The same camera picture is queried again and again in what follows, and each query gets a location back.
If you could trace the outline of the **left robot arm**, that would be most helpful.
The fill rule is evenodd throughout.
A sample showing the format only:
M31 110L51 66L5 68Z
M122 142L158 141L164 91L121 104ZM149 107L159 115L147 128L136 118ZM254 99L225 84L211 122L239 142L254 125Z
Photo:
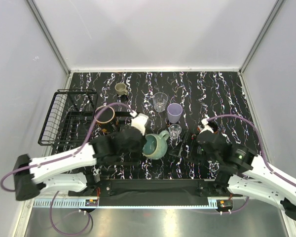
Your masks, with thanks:
M43 158L18 157L14 166L15 198L29 200L42 192L70 191L91 196L98 180L90 171L70 174L81 167L115 161L122 154L141 153L146 143L140 130L130 127L121 132L98 136L84 146Z

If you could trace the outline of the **black mug red inside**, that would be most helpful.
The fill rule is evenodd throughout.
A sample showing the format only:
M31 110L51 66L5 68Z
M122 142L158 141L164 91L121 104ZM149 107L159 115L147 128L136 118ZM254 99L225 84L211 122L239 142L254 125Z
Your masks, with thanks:
M100 106L95 110L97 116L96 124L104 134L118 131L118 122L116 120L115 110L110 106Z

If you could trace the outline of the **small beige mug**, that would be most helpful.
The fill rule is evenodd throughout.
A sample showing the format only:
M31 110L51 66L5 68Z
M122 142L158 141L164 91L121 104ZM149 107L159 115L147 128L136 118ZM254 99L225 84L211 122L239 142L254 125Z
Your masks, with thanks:
M126 84L117 83L114 88L115 88L117 95L119 95L119 96L123 96L123 95L127 96L128 95L128 89L127 89Z

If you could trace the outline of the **green glazed ceramic mug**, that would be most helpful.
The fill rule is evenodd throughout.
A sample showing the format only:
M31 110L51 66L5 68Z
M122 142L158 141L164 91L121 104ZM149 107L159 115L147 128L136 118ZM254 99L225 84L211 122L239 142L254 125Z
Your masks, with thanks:
M167 130L163 130L159 134L147 134L145 136L147 142L143 147L142 154L152 160L163 158L167 153L169 136Z

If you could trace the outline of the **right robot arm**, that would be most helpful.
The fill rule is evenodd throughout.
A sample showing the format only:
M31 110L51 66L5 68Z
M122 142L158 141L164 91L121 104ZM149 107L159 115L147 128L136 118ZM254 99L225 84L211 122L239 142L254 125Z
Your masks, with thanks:
M201 131L198 135L186 132L169 155L197 165L207 161L219 164L214 181L199 186L202 196L247 196L279 208L296 221L296 179L265 162L253 150Z

